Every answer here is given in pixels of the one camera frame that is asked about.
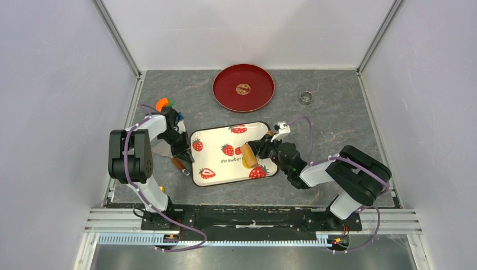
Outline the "wooden dough roller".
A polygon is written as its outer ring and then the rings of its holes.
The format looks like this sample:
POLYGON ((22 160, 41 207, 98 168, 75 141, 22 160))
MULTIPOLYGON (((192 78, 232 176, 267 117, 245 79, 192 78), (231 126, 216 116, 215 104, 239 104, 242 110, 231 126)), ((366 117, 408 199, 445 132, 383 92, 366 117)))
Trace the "wooden dough roller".
MULTIPOLYGON (((271 139, 272 139, 274 134, 275 134, 275 132, 272 132, 272 131, 269 130, 266 134, 264 134, 262 136, 261 139, 266 139, 267 141, 271 142, 271 139)), ((253 154, 251 148, 248 146, 247 142, 240 147, 240 150, 241 150, 241 153, 242 153, 242 158, 245 158, 245 160, 248 163, 250 168, 257 167, 259 165, 258 160, 265 160, 265 159, 260 159, 260 158, 256 157, 253 154)))

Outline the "yellow dough ball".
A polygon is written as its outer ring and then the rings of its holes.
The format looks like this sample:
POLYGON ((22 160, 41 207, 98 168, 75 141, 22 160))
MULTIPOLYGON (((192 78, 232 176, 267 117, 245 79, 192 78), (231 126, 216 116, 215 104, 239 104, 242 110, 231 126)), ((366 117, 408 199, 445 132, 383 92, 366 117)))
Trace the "yellow dough ball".
POLYGON ((245 168, 250 168, 244 157, 242 158, 242 165, 243 165, 245 168))

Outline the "white strawberry tray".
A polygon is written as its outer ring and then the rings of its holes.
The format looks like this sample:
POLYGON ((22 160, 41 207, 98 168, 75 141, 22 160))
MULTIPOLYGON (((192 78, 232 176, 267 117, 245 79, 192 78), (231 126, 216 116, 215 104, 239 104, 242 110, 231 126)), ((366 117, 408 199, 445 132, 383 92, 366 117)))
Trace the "white strawberry tray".
POLYGON ((232 126, 197 130, 191 134, 192 179, 200 186, 271 177, 278 167, 270 159, 257 159, 257 166, 247 167, 240 147, 261 139, 270 131, 268 124, 257 121, 232 126))

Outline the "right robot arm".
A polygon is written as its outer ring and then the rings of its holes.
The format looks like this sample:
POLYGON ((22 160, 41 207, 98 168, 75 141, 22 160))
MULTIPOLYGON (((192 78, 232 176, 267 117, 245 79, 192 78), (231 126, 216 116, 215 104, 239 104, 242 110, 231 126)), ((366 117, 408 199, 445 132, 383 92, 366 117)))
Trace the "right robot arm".
POLYGON ((245 164, 256 168, 258 159, 270 159, 297 189, 309 189, 335 182, 342 193, 327 207, 326 225, 338 230, 352 213, 373 206, 390 190, 391 170, 354 146, 346 145, 335 155, 318 162, 302 159, 295 144, 272 141, 269 136, 249 141, 240 147, 245 164))

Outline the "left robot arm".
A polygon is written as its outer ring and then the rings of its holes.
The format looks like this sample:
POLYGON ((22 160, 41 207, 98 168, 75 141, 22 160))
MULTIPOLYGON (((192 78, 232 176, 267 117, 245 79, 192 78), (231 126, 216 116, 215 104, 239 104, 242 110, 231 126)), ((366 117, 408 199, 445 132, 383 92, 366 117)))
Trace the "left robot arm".
POLYGON ((170 197, 159 188, 152 173, 154 168, 151 141, 165 142, 172 157, 192 163, 190 138, 182 114, 170 106, 152 112, 127 128, 109 134, 108 173, 112 179, 131 188, 145 205, 146 211, 157 212, 155 223, 164 230, 177 221, 171 211, 170 197))

